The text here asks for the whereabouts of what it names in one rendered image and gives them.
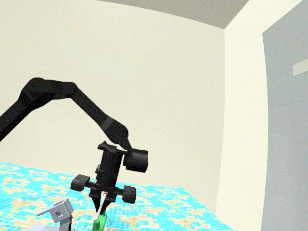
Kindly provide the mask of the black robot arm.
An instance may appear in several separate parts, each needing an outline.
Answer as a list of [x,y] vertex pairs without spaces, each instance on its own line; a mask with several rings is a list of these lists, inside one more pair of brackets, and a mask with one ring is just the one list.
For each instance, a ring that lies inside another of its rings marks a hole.
[[131,147],[128,140],[128,129],[105,114],[74,82],[32,78],[21,90],[18,100],[0,116],[0,142],[33,110],[51,100],[71,98],[85,111],[104,131],[108,139],[119,144],[109,145],[106,141],[98,145],[103,150],[101,166],[106,169],[119,170],[124,154],[123,166],[126,170],[145,173],[148,167],[148,151]]

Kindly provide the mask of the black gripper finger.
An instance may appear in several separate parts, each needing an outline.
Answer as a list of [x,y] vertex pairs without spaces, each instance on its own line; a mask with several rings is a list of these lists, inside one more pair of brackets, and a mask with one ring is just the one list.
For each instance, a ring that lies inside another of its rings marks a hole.
[[106,195],[106,198],[105,198],[105,201],[104,201],[104,203],[103,203],[103,206],[102,206],[100,215],[102,215],[102,213],[103,213],[104,210],[110,205],[110,203],[114,203],[115,201],[116,201],[115,198],[108,197],[108,194],[107,194],[107,195]]
[[96,208],[96,213],[98,212],[99,210],[99,207],[100,207],[100,203],[101,203],[101,194],[102,194],[102,191],[100,191],[100,193],[97,195],[92,195],[89,193],[89,197],[92,198],[93,202],[94,202],[94,206]]

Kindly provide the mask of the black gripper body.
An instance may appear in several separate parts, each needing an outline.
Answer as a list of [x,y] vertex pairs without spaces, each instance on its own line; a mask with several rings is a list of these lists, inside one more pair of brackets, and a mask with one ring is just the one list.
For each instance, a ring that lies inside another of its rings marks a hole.
[[107,192],[108,197],[115,198],[117,195],[122,195],[122,200],[125,203],[134,204],[136,200],[136,188],[124,185],[123,189],[116,187],[119,170],[106,169],[100,165],[96,183],[90,181],[89,176],[78,174],[71,182],[71,190],[83,191],[84,187],[90,188],[90,194],[97,195],[102,192]]

